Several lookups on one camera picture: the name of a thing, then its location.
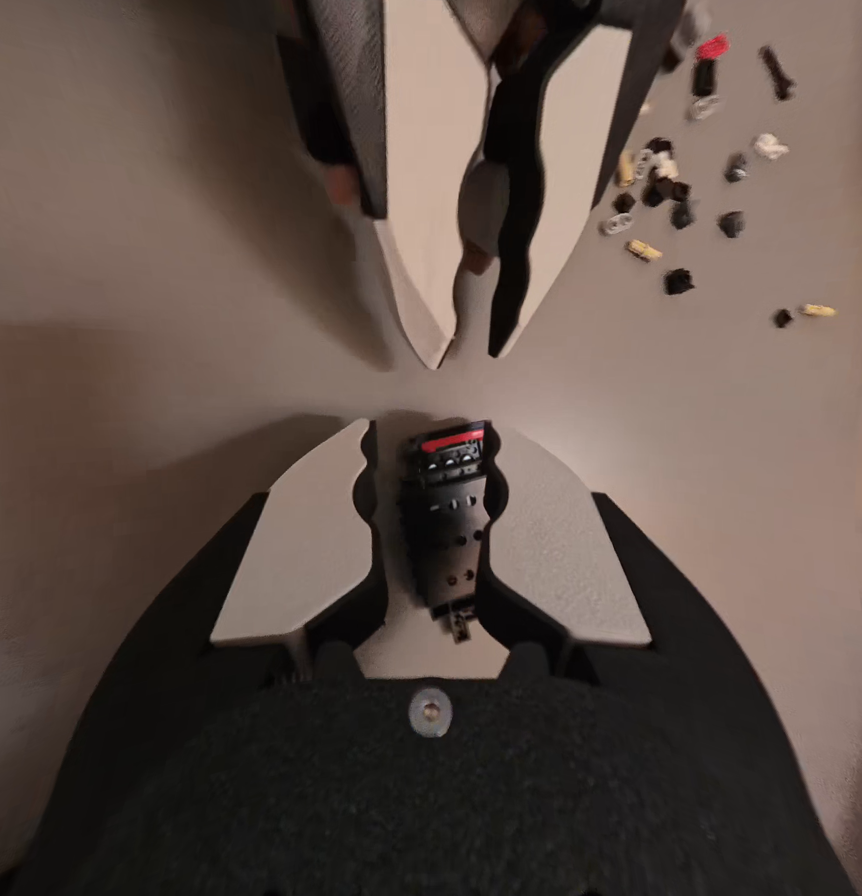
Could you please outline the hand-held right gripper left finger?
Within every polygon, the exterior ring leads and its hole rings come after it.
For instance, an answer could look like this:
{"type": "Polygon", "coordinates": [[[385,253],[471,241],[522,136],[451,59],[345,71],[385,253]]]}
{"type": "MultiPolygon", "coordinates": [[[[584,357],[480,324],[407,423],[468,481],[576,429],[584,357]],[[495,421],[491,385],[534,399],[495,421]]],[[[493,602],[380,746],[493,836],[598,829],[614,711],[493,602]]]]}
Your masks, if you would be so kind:
{"type": "Polygon", "coordinates": [[[377,506],[377,427],[358,419],[268,489],[211,632],[215,646],[302,634],[356,649],[384,624],[389,590],[377,506]]]}

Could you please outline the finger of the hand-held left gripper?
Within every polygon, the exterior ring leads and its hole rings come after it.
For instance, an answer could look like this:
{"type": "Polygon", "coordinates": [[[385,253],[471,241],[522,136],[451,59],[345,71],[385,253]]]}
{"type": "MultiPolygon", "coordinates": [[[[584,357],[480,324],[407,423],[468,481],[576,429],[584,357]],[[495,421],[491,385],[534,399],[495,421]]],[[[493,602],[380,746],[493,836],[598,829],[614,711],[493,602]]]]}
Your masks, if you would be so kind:
{"type": "Polygon", "coordinates": [[[459,198],[490,78],[447,2],[382,3],[387,212],[374,221],[405,336],[430,370],[457,329],[459,198]]]}
{"type": "Polygon", "coordinates": [[[586,227],[630,45],[626,28],[590,27],[536,71],[530,63],[521,69],[490,357],[514,348],[586,227]]]}

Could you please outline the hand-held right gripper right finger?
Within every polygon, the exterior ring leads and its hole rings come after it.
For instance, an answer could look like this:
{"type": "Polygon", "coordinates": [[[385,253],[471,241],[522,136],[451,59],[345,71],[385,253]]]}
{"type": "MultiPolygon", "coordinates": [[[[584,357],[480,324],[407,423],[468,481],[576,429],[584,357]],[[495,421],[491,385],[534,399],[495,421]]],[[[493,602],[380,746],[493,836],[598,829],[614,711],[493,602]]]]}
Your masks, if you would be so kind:
{"type": "Polygon", "coordinates": [[[649,626],[593,494],[563,461],[491,426],[477,616],[504,647],[536,642],[647,648],[649,626]]]}

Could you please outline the black toy car chassis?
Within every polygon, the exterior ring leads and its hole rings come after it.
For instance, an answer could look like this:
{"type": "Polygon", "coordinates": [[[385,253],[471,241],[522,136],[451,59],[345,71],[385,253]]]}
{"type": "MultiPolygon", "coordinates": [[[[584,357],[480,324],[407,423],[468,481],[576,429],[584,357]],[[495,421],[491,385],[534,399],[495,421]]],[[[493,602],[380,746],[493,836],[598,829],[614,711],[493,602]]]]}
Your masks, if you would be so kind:
{"type": "Polygon", "coordinates": [[[415,592],[455,644],[470,640],[470,623],[477,618],[477,568],[490,519],[484,507],[484,441],[438,454],[423,453],[419,442],[428,434],[467,427],[484,427],[485,440],[487,422],[479,420],[425,432],[405,442],[398,499],[415,592]]]}

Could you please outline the small red brick plate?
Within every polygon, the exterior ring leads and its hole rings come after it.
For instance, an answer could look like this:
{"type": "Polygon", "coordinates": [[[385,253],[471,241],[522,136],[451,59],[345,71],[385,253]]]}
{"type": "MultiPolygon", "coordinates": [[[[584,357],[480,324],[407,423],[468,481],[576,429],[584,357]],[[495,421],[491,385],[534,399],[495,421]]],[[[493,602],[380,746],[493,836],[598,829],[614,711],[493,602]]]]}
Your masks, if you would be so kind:
{"type": "Polygon", "coordinates": [[[420,440],[419,449],[425,454],[438,454],[444,450],[472,442],[483,444],[483,441],[484,427],[467,427],[447,432],[447,434],[428,434],[420,440]]]}

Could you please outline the grey desk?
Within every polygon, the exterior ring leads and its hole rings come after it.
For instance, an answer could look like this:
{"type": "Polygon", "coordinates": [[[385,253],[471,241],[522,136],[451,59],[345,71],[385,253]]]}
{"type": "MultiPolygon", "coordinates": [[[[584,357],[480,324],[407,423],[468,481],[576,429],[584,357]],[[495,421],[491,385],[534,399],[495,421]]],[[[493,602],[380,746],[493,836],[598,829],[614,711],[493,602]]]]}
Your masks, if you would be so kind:
{"type": "Polygon", "coordinates": [[[495,270],[431,372],[235,2],[0,2],[0,875],[105,665],[254,491],[354,418],[516,427],[726,620],[862,892],[862,2],[714,2],[724,105],[656,84],[699,218],[593,218],[503,360],[495,270]]]}

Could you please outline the person's left hand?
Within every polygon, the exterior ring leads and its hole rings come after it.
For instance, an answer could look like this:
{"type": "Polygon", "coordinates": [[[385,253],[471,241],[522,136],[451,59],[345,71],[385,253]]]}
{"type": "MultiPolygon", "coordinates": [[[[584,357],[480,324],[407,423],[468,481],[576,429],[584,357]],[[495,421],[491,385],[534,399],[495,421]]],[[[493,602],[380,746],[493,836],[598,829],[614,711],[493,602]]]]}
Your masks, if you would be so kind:
{"type": "Polygon", "coordinates": [[[342,208],[361,208],[362,186],[352,164],[335,164],[324,169],[324,185],[331,203],[342,208]]]}

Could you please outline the scattered small toy bricks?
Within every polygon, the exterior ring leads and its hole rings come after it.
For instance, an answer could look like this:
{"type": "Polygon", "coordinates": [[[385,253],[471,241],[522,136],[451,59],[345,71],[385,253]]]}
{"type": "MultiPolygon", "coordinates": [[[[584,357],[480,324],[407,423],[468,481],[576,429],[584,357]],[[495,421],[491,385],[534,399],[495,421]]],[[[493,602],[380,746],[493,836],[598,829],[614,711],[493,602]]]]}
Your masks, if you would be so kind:
{"type": "MultiPolygon", "coordinates": [[[[708,39],[690,38],[694,50],[691,74],[692,100],[686,110],[685,120],[697,124],[711,118],[720,108],[723,98],[718,90],[718,63],[731,48],[731,39],[726,31],[716,33],[708,39]]],[[[796,81],[790,78],[776,51],[771,45],[758,50],[758,57],[768,73],[776,101],[785,102],[795,96],[796,81]]],[[[736,151],[728,156],[721,171],[721,181],[726,185],[738,185],[750,178],[752,161],[775,163],[787,157],[790,148],[787,143],[772,132],[756,134],[750,142],[750,151],[736,151]]],[[[626,234],[634,225],[634,212],[640,209],[656,209],[667,206],[668,221],[674,232],[687,230],[698,220],[698,200],[694,188],[681,178],[675,141],[664,136],[655,136],[640,146],[638,151],[624,151],[618,160],[615,173],[616,185],[620,192],[612,201],[614,214],[598,224],[598,232],[603,237],[617,237],[626,234]]],[[[745,232],[747,218],[744,210],[729,209],[714,218],[717,230],[725,239],[736,240],[745,232]]],[[[663,253],[650,242],[631,238],[624,243],[624,252],[641,263],[659,263],[663,253]]],[[[696,288],[691,270],[677,267],[663,273],[662,289],[666,296],[683,296],[696,288]]],[[[771,316],[777,329],[785,329],[796,317],[831,318],[836,316],[835,308],[805,303],[795,311],[778,308],[771,316]]]]}

